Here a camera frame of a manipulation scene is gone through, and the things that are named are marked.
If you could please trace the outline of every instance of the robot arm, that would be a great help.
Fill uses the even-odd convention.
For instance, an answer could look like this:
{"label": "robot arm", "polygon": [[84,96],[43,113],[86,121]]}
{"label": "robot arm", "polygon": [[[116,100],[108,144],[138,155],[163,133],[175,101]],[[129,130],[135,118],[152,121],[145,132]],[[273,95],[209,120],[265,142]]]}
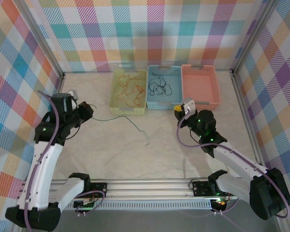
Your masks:
{"label": "robot arm", "polygon": [[36,142],[34,157],[27,180],[33,176],[32,185],[28,189],[29,181],[20,195],[15,207],[7,209],[5,217],[20,227],[25,225],[25,202],[28,201],[28,219],[33,229],[52,231],[59,223],[62,210],[78,194],[89,191],[90,178],[87,174],[74,173],[59,190],[49,194],[52,176],[60,153],[62,152],[66,138],[72,128],[78,128],[93,115],[92,108],[86,102],[76,105],[76,101],[70,94],[60,93],[51,97],[59,114],[59,129],[55,139],[43,159],[39,161],[42,152],[55,131],[56,119],[53,109],[42,119],[35,129],[34,140]]}
{"label": "robot arm", "polygon": [[282,173],[276,168],[269,170],[237,151],[216,131],[216,120],[211,111],[198,113],[194,101],[187,99],[174,108],[174,113],[180,128],[187,126],[199,136],[200,147],[205,153],[223,162],[241,177],[236,178],[224,170],[210,175],[208,185],[213,194],[228,192],[238,196],[248,202],[260,218],[267,220],[286,206],[277,190],[261,174],[263,172],[276,184],[290,205],[290,194]]}

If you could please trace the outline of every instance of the yellow basket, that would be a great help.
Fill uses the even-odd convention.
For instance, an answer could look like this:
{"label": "yellow basket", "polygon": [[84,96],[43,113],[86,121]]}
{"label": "yellow basket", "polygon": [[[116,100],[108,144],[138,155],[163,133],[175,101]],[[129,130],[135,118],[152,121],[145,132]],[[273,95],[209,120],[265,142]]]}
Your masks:
{"label": "yellow basket", "polygon": [[108,107],[113,115],[144,115],[147,98],[146,70],[115,70]]}

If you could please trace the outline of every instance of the pink basket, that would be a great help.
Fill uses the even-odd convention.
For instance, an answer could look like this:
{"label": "pink basket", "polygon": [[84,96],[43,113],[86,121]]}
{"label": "pink basket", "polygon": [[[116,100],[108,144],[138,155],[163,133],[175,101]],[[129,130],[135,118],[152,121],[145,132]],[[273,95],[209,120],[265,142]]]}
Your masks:
{"label": "pink basket", "polygon": [[182,65],[184,99],[192,98],[199,110],[214,110],[220,104],[220,91],[215,67]]}

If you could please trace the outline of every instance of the plastic basket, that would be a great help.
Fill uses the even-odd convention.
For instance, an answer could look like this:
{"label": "plastic basket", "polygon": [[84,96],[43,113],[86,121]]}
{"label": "plastic basket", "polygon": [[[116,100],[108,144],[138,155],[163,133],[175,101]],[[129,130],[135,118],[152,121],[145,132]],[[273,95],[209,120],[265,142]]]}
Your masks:
{"label": "plastic basket", "polygon": [[[149,90],[148,84],[151,80],[157,78],[153,75],[162,74],[165,82],[170,85],[172,93],[167,96],[165,94],[153,94]],[[147,107],[149,109],[160,109],[160,110],[172,110],[175,105],[181,104],[183,100],[182,92],[182,78],[180,66],[160,66],[160,65],[149,65],[148,66],[148,82],[147,82]]]}
{"label": "plastic basket", "polygon": [[215,67],[182,65],[184,99],[192,98],[197,109],[214,110],[220,104],[220,91]]}
{"label": "plastic basket", "polygon": [[[139,97],[138,86],[145,90],[145,93],[139,95]],[[108,105],[109,109],[113,115],[143,115],[146,108],[146,94],[146,70],[115,70]]]}

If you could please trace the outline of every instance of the yellow component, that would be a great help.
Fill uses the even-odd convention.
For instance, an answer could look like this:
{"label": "yellow component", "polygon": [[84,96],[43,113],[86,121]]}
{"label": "yellow component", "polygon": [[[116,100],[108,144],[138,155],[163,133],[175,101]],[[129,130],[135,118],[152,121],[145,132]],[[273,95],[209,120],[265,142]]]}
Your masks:
{"label": "yellow component", "polygon": [[176,106],[174,106],[174,111],[181,112],[182,108],[180,107],[180,105],[176,105]]}

